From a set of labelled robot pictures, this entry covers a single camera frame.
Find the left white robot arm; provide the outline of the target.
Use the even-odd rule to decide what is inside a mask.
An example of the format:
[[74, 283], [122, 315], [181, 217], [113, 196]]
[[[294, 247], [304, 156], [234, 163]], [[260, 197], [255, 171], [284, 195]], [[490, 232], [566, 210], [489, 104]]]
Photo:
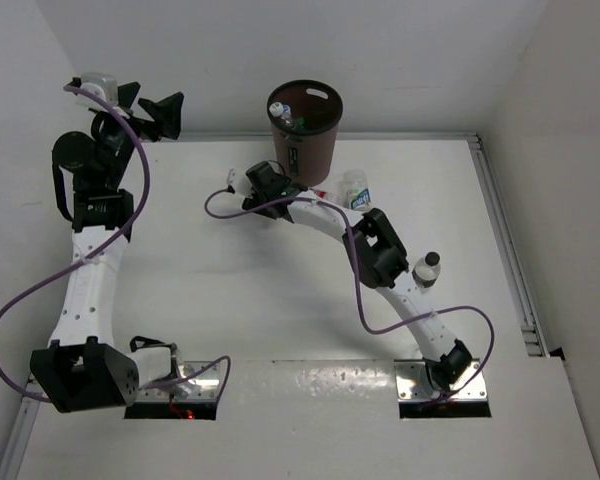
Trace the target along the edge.
[[136, 336], [130, 353], [113, 338], [117, 275], [142, 206], [120, 184], [141, 140], [175, 139], [184, 100], [139, 97], [140, 85], [118, 85], [97, 72], [72, 79], [77, 102], [95, 117], [88, 133], [70, 131], [52, 149], [56, 204], [70, 222], [73, 270], [58, 323], [30, 369], [61, 413], [132, 405], [147, 386], [169, 388], [177, 377], [173, 343]]

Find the blue-label clear water bottle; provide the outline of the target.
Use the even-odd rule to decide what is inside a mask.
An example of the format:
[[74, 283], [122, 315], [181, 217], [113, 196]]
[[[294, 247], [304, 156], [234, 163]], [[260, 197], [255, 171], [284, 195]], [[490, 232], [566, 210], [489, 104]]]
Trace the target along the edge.
[[348, 209], [367, 212], [372, 208], [366, 174], [362, 170], [349, 170], [343, 175], [345, 205]]

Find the red-label clear water bottle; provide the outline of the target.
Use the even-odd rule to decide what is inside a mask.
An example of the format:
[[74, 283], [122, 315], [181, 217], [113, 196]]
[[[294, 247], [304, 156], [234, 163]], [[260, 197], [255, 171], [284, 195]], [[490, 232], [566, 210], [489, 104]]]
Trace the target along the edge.
[[338, 193], [319, 189], [312, 189], [312, 192], [324, 201], [328, 201], [337, 205], [341, 204], [341, 196]]

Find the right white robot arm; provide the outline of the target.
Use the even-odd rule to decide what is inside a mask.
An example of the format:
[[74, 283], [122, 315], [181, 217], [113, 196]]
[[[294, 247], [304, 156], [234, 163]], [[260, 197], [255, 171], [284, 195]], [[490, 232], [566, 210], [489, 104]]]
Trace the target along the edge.
[[260, 162], [231, 171], [230, 189], [243, 197], [242, 208], [271, 219], [311, 227], [344, 245], [354, 278], [393, 307], [415, 338], [438, 389], [449, 392], [470, 367], [466, 345], [448, 329], [425, 299], [410, 273], [406, 248], [386, 214], [344, 209]]

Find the green-label clear water bottle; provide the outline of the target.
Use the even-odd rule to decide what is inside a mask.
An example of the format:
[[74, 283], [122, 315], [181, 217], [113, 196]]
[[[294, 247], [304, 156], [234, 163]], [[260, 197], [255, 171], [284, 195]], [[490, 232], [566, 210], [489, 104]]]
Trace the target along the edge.
[[286, 104], [282, 105], [282, 114], [280, 116], [280, 119], [281, 119], [282, 124], [285, 127], [289, 128], [289, 129], [296, 128], [296, 120], [291, 113], [291, 107], [289, 105], [286, 105]]

